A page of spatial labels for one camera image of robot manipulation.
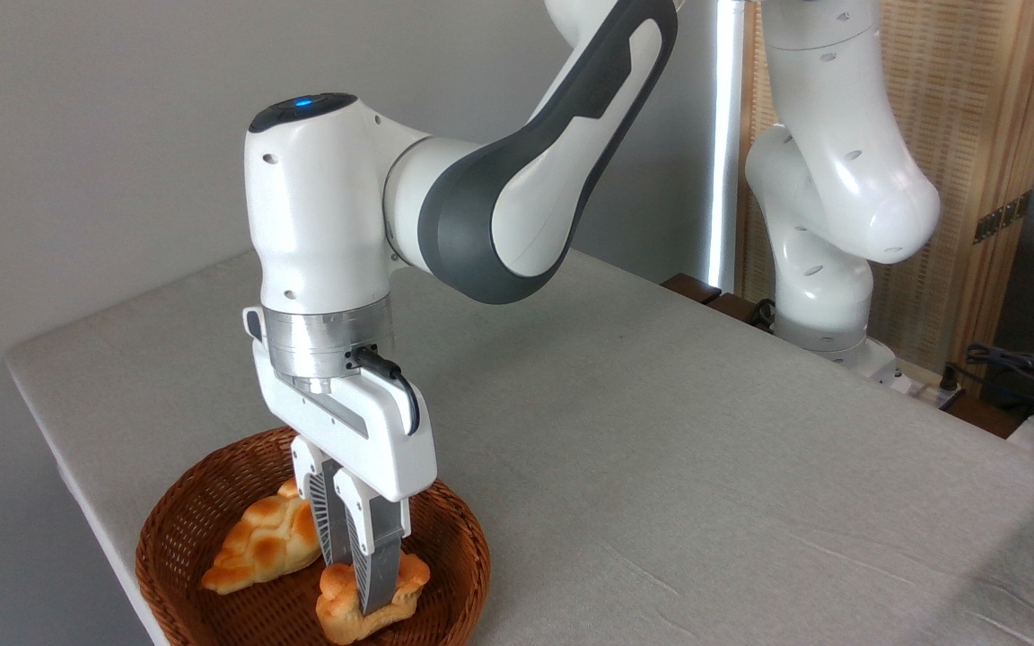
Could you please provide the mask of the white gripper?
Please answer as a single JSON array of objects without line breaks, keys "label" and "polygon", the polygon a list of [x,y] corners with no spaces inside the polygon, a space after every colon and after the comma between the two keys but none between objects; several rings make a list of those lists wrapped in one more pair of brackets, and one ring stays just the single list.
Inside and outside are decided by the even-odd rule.
[{"label": "white gripper", "polygon": [[311,504],[321,556],[328,567],[353,561],[362,613],[376,613],[397,589],[399,551],[410,535],[407,496],[436,478],[424,398],[416,396],[420,421],[410,432],[413,409],[396,381],[365,369],[317,381],[284,375],[271,363],[274,339],[264,335],[261,314],[246,308],[243,326],[267,407],[303,436],[291,442],[293,471]]}]

